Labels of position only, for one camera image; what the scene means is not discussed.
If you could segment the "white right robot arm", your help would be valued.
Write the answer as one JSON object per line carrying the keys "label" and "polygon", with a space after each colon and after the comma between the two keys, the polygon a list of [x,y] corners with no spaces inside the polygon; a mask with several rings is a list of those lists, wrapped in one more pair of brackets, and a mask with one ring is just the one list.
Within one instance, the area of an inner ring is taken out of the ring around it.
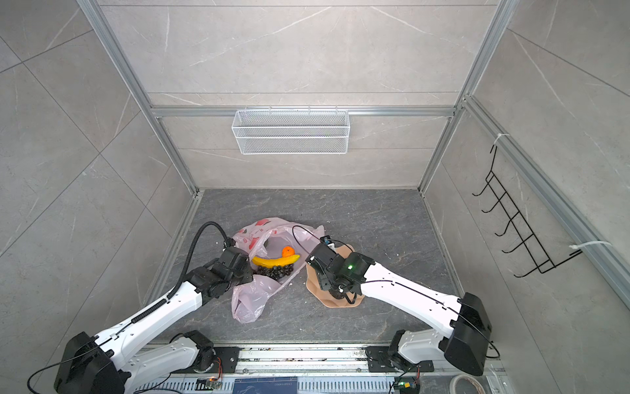
{"label": "white right robot arm", "polygon": [[423,321],[431,331],[400,330],[390,342],[386,359],[402,370],[429,361],[447,361],[459,371],[483,375],[491,341],[492,324],[479,297],[444,294],[412,282],[365,254],[352,251],[344,257],[334,241],[321,239],[305,259],[314,269],[320,288],[352,298],[380,300]]}

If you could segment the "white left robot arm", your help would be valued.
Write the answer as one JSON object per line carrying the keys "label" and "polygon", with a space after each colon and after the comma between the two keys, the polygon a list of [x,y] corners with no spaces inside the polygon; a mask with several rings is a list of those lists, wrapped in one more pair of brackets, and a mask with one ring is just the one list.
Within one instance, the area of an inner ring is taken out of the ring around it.
{"label": "white left robot arm", "polygon": [[224,249],[137,314],[93,337],[80,333],[72,338],[53,382],[55,391],[132,393],[171,372],[210,370],[217,365],[213,342],[197,330],[152,350],[145,346],[181,318],[252,279],[248,253],[235,246]]}

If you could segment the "yellow fake banana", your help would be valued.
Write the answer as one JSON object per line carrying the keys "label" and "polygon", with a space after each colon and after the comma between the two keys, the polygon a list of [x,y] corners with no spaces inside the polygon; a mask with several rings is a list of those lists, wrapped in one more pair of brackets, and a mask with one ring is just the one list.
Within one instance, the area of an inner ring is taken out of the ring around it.
{"label": "yellow fake banana", "polygon": [[287,265],[292,265],[297,263],[300,260],[299,254],[292,254],[291,256],[281,257],[279,259],[263,259],[261,257],[255,256],[252,261],[253,263],[265,269],[273,269],[274,267],[285,267]]}

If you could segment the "pink scalloped plate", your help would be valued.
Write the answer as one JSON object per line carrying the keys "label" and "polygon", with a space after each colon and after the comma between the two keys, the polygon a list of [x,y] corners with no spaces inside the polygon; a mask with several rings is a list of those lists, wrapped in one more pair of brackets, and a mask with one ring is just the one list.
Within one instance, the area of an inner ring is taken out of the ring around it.
{"label": "pink scalloped plate", "polygon": [[327,308],[353,308],[365,298],[361,285],[372,264],[352,247],[320,243],[306,258],[306,287]]}

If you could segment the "orange fake orange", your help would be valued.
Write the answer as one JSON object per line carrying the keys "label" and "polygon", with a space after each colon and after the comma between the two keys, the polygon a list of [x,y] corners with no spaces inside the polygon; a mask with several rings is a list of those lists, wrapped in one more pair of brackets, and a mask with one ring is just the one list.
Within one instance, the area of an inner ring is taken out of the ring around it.
{"label": "orange fake orange", "polygon": [[287,258],[295,255],[295,249],[291,246],[286,246],[282,249],[282,258]]}

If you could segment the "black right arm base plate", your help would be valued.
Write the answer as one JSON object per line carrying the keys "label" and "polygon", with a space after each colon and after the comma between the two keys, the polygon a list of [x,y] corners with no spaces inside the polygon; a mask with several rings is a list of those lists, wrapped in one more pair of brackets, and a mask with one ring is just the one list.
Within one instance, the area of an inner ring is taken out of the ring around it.
{"label": "black right arm base plate", "polygon": [[431,373],[435,371],[432,361],[421,361],[418,364],[412,364],[388,346],[367,346],[365,348],[365,356],[367,357],[368,370],[371,373],[396,371]]}

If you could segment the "pink plastic bag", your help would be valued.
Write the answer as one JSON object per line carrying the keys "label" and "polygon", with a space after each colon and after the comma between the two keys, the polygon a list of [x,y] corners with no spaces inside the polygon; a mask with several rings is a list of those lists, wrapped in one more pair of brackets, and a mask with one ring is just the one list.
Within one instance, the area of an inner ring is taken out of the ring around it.
{"label": "pink plastic bag", "polygon": [[[316,228],[299,223],[292,223],[282,218],[264,218],[250,224],[235,234],[236,246],[249,253],[254,280],[235,287],[231,300],[231,312],[240,323],[252,323],[263,313],[269,299],[290,282],[305,268],[305,259],[319,238],[326,235],[324,226]],[[259,269],[252,259],[255,256],[263,259],[279,259],[282,249],[291,246],[300,260],[294,264],[294,272],[279,282],[270,277],[258,275]]]}

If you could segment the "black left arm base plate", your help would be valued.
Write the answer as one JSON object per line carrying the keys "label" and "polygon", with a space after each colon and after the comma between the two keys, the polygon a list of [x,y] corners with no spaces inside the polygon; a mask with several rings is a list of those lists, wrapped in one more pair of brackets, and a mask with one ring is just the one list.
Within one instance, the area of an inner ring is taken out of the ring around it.
{"label": "black left arm base plate", "polygon": [[193,367],[197,374],[234,374],[241,349],[236,346],[220,346],[211,356],[202,356],[199,365]]}

